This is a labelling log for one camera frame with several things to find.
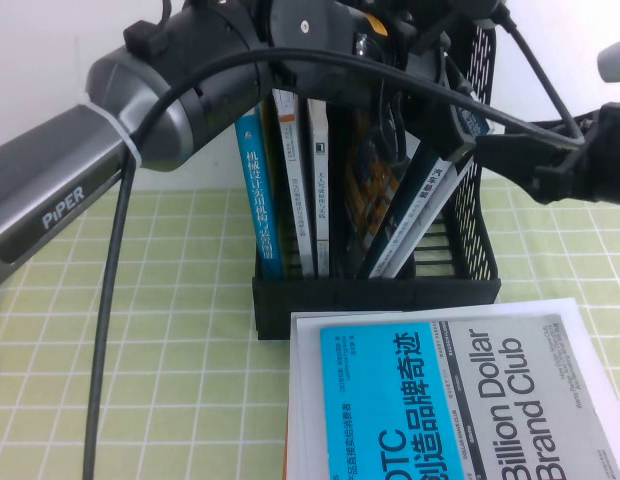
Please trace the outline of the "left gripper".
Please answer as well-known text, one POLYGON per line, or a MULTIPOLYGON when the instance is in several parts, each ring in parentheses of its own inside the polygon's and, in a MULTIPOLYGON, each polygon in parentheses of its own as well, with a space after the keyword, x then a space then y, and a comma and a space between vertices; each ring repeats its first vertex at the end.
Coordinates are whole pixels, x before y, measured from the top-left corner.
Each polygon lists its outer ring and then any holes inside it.
MULTIPOLYGON (((395 64, 406 73, 429 74, 441 85, 470 98, 474 92, 454 61, 448 30, 455 24, 449 1, 351 1, 350 6, 381 22, 395 50, 395 64)), ((439 157, 462 161, 476 145, 462 120, 464 110, 436 101, 430 121, 431 140, 439 157)))

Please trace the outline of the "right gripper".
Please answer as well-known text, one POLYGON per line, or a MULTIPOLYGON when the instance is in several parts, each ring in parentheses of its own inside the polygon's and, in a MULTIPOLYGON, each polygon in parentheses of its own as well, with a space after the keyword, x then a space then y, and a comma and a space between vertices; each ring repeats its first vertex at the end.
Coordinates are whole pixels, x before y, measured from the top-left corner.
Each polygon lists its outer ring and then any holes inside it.
POLYGON ((620 102, 599 109, 574 150, 523 134, 487 135, 477 138, 477 164, 527 188, 539 203, 620 203, 620 102))

